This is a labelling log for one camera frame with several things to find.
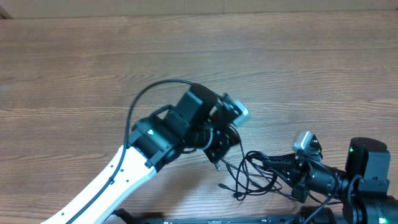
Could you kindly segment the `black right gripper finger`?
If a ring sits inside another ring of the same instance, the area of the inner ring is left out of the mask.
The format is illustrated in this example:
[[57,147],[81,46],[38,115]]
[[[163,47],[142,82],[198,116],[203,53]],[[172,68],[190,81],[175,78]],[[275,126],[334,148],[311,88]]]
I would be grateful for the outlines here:
[[287,185],[289,185],[291,188],[294,188],[299,178],[299,170],[296,168],[294,162],[266,160],[262,164],[265,170],[273,172]]
[[290,154],[284,154],[284,155],[279,155],[279,156],[266,156],[265,161],[266,162],[291,162],[295,160],[295,154],[290,153]]

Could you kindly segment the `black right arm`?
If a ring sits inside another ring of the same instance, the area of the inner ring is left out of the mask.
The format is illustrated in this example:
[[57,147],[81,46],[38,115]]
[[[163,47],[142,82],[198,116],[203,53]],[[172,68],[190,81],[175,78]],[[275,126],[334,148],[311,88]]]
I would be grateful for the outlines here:
[[344,170],[323,164],[322,147],[313,134],[298,138],[292,149],[262,164],[291,187],[294,199],[304,203],[316,192],[339,200],[347,223],[397,223],[397,199],[387,193],[391,155],[385,143],[352,138]]

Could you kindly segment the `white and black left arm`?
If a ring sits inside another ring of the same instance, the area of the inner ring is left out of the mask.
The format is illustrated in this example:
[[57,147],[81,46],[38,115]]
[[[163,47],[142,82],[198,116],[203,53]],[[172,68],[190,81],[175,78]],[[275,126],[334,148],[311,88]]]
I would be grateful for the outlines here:
[[216,164],[239,143],[235,128],[250,113],[228,94],[190,83],[176,105],[165,105],[135,124],[109,164],[46,223],[103,223],[142,184],[181,154],[203,151]]

